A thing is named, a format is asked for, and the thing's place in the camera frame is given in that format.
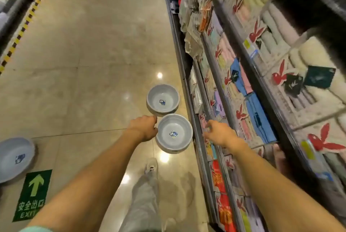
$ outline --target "left arm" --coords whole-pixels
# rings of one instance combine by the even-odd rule
[[[130,122],[121,137],[67,184],[28,224],[54,232],[98,231],[138,144],[156,136],[156,116]]]

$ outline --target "right arm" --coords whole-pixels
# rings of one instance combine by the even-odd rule
[[[227,124],[209,120],[208,127],[204,137],[229,149],[272,232],[346,232],[334,216],[252,151]]]

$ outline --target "gray pants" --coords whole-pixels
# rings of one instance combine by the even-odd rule
[[[119,232],[161,231],[158,214],[158,180],[154,173],[142,175],[132,189],[132,203]]]

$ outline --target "yellow black hazard stripe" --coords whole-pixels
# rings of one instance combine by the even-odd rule
[[[4,56],[3,61],[0,64],[0,75],[5,69],[6,64],[10,61],[11,56],[15,52],[15,48],[19,44],[20,39],[23,37],[24,32],[28,29],[28,25],[31,22],[33,16],[35,15],[35,12],[37,10],[37,7],[41,3],[42,0],[34,0],[34,3],[30,6],[30,9],[27,12],[24,24],[22,25],[22,28],[20,29],[17,36],[14,37],[12,46],[8,49],[7,54]]]

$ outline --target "marble floor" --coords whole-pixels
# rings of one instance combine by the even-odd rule
[[[33,139],[37,155],[27,172],[53,170],[50,200],[131,119],[150,115],[146,94],[162,82],[179,90],[177,113],[187,117],[165,0],[42,0],[0,76],[0,137]],[[169,155],[155,140],[135,150],[100,231],[118,231],[150,157],[159,163],[162,221],[207,231],[193,143]],[[28,223],[12,222],[24,178],[0,187],[2,231]]]

